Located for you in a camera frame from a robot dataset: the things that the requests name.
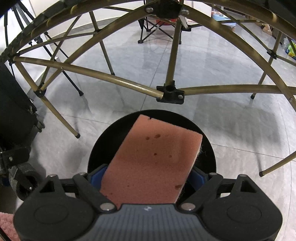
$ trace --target sponge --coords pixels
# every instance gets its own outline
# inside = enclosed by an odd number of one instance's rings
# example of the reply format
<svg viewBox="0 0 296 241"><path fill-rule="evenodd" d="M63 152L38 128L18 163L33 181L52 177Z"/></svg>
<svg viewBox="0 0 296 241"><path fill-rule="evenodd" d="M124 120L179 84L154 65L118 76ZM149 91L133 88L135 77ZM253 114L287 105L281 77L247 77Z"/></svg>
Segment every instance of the sponge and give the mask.
<svg viewBox="0 0 296 241"><path fill-rule="evenodd" d="M197 132L140 115L109 164L100 192L117 208L175 203L201 142Z"/></svg>

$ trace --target black round plate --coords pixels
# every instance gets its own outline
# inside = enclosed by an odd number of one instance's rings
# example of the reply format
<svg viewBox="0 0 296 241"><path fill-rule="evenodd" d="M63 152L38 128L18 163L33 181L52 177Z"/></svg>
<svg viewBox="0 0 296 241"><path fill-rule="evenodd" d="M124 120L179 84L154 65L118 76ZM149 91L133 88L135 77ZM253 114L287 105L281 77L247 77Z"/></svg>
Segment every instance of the black round plate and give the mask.
<svg viewBox="0 0 296 241"><path fill-rule="evenodd" d="M216 159L213 148L206 135L196 124L182 115L167 110L142 110L122 117L102 133L91 151L87 168L88 173L102 164L111 162L124 138L141 114L202 134L202 152L198 155L195 166L205 173L216 172Z"/></svg>

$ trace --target black plastic connector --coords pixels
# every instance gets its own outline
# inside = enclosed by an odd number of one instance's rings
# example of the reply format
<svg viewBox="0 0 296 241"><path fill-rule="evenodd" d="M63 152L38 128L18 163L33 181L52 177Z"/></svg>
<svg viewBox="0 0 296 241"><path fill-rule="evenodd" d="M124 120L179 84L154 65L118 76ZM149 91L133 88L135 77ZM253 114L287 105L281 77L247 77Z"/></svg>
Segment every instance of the black plastic connector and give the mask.
<svg viewBox="0 0 296 241"><path fill-rule="evenodd" d="M37 97L39 97L39 98L42 98L42 97L45 95L45 92L46 92L46 90L43 91L43 90L40 90L40 89L34 91L35 95L36 95Z"/></svg>
<svg viewBox="0 0 296 241"><path fill-rule="evenodd" d="M276 54L276 52L274 52L273 50L270 50L271 52L268 52L267 51L267 53L272 57L272 58L274 58L274 59L276 59L277 58L277 54Z"/></svg>
<svg viewBox="0 0 296 241"><path fill-rule="evenodd" d="M161 0L147 7L152 7L153 14L159 18L176 19L179 17L182 5L174 0Z"/></svg>
<svg viewBox="0 0 296 241"><path fill-rule="evenodd" d="M157 102L171 104L184 103L184 91L176 89L175 81L173 81L172 85L156 86L156 89L164 93L162 99L156 99Z"/></svg>

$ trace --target rubber track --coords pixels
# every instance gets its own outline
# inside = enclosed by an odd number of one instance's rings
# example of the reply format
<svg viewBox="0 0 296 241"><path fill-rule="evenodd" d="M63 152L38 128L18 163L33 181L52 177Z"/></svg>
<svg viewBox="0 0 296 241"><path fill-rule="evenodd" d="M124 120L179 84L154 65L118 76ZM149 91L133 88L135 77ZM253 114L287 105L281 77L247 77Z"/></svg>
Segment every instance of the rubber track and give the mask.
<svg viewBox="0 0 296 241"><path fill-rule="evenodd" d="M14 47L20 46L20 41L27 37L33 29L40 26L42 23L47 21L49 18L71 8L79 3L85 2L87 0L60 0L55 4L51 5L44 12L39 14L34 21L27 25L23 31L21 31L16 38L8 45L8 47L0 55L0 62L6 62L12 53ZM248 0L250 2L256 3L268 10L279 15L281 18L285 19L287 22L296 26L296 4L293 3L295 0Z"/></svg>

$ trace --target wall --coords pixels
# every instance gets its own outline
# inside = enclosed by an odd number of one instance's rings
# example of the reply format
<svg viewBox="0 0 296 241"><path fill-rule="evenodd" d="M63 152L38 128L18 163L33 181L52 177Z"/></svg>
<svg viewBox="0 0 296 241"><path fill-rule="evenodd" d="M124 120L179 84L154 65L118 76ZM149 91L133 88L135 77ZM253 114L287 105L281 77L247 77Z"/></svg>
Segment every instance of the wall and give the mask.
<svg viewBox="0 0 296 241"><path fill-rule="evenodd" d="M26 6L26 8L29 10L29 12L34 16L34 12L31 8L29 0L23 0L22 3ZM18 35L18 33L21 31L21 28L15 18L14 13L9 10L8 11L8 41L9 43ZM4 17L0 19L0 53L3 52L3 50L6 48L5 43L5 31L4 31ZM46 51L43 48L38 48L33 51L30 51L24 55L24 57L32 57L32 58L41 58L41 59L47 59L49 60L50 57L46 53ZM11 71L10 66L8 62L5 63L8 69ZM44 72L45 67L40 65L33 65L33 64L23 64L26 70L29 72L30 76L33 78L34 81L36 81ZM18 71L18 69L13 65L13 70L15 73L15 78L17 82L20 84L22 89L25 93L27 93L30 90L30 86L25 81L21 73Z"/></svg>
<svg viewBox="0 0 296 241"><path fill-rule="evenodd" d="M32 8L33 8L36 15L39 15L45 9L47 9L48 7L50 7L52 4L54 4L57 1L58 0L46 0L46 1L30 0ZM192 6L192 1L184 1L184 3L186 5ZM135 8L138 8L142 5L143 5L143 1L137 1L137 2L128 2L128 3L117 4L115 6L128 8L128 9L135 9ZM208 5L201 3L201 2L194 2L193 6L195 9L201 11L202 13L204 13L208 16L211 16L212 8L209 7ZM98 9L98 10L94 11L94 15L95 15L97 21L109 19L109 18L120 17L124 14L126 14L126 12L111 10L111 9ZM73 19L68 20L68 21L61 23L58 26L55 26L54 28L50 29L48 31L49 35L51 37L53 37L53 36L59 35L61 33L64 33L68 29L68 27L70 26L72 21L73 21ZM90 19L89 14L83 14L81 16L81 18L78 20L78 22L75 24L74 28L79 27L79 26L83 26L83 25L86 25L89 23L91 23L91 19Z"/></svg>

